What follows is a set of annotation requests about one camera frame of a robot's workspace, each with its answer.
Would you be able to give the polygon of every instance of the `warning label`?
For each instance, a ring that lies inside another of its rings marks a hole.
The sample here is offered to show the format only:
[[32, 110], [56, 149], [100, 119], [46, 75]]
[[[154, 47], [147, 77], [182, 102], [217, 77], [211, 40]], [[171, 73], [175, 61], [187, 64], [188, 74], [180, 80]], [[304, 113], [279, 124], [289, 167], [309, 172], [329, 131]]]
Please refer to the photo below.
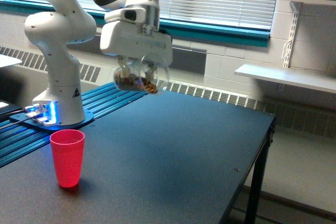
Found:
[[79, 93], [78, 88], [76, 88], [76, 91], [75, 91], [74, 95], [72, 96], [72, 98], [75, 98], [75, 97], [78, 97], [78, 96], [80, 96], [80, 93]]

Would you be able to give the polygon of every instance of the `red plastic cup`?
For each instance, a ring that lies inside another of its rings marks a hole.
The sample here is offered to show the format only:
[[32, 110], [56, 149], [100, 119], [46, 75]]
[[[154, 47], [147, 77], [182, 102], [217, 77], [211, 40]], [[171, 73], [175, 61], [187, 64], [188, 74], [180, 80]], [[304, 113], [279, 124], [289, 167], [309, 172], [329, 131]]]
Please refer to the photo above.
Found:
[[69, 188], [79, 183], [84, 141], [84, 133], [76, 130], [57, 131], [50, 136], [50, 146], [59, 186]]

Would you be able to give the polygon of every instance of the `teal window frame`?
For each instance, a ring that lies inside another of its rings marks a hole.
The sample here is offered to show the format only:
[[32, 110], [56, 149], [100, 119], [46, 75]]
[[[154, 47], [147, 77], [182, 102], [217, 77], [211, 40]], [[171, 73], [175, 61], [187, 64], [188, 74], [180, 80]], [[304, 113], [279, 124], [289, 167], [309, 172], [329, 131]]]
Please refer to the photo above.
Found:
[[[54, 11], [54, 8], [50, 4], [44, 3], [0, 0], [0, 10], [33, 14], [41, 11]], [[102, 26], [105, 24], [104, 15], [106, 12], [90, 9], [86, 9], [86, 11], [95, 18], [97, 25]], [[170, 19], [160, 19], [160, 27], [171, 34], [173, 38], [196, 39], [207, 43], [216, 42], [268, 47], [270, 38], [269, 31], [189, 23]]]

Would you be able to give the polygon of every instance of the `white shelf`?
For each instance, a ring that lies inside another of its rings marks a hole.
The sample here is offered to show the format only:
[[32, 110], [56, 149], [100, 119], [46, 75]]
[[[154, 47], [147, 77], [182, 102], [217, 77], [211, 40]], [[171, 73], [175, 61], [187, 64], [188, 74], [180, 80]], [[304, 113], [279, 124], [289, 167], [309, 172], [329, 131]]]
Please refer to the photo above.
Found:
[[235, 71], [240, 76], [283, 83], [296, 87], [336, 93], [336, 76], [310, 70], [245, 64]]
[[336, 1], [332, 0], [287, 0], [297, 3], [304, 3], [309, 5], [329, 5], [329, 6], [336, 6]]
[[0, 55], [0, 68], [16, 65], [20, 63], [22, 63], [22, 61], [20, 61], [19, 59]]

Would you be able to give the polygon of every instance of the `cable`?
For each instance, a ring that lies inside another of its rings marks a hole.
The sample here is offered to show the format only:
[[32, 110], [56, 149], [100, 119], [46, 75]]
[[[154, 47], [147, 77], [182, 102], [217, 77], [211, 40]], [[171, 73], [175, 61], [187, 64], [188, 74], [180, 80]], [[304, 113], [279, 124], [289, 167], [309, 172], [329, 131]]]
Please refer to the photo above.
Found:
[[6, 114], [0, 115], [0, 121], [3, 120], [3, 119], [5, 119], [5, 118], [10, 117], [11, 115], [16, 115], [16, 114], [25, 113], [25, 112], [26, 112], [25, 109], [8, 112]]
[[38, 115], [33, 116], [33, 117], [31, 117], [31, 118], [26, 118], [26, 119], [23, 119], [23, 120], [21, 120], [21, 121], [18, 121], [18, 122], [9, 124], [9, 125], [2, 126], [2, 127], [0, 127], [0, 131], [4, 130], [4, 129], [6, 129], [6, 128], [12, 127], [12, 126], [14, 126], [14, 125], [17, 125], [17, 124], [21, 124], [21, 123], [26, 122], [26, 121], [28, 121], [28, 120], [30, 120], [30, 119], [41, 118], [41, 117], [43, 117], [43, 116], [44, 116], [44, 114], [41, 113], [41, 114], [38, 114]]

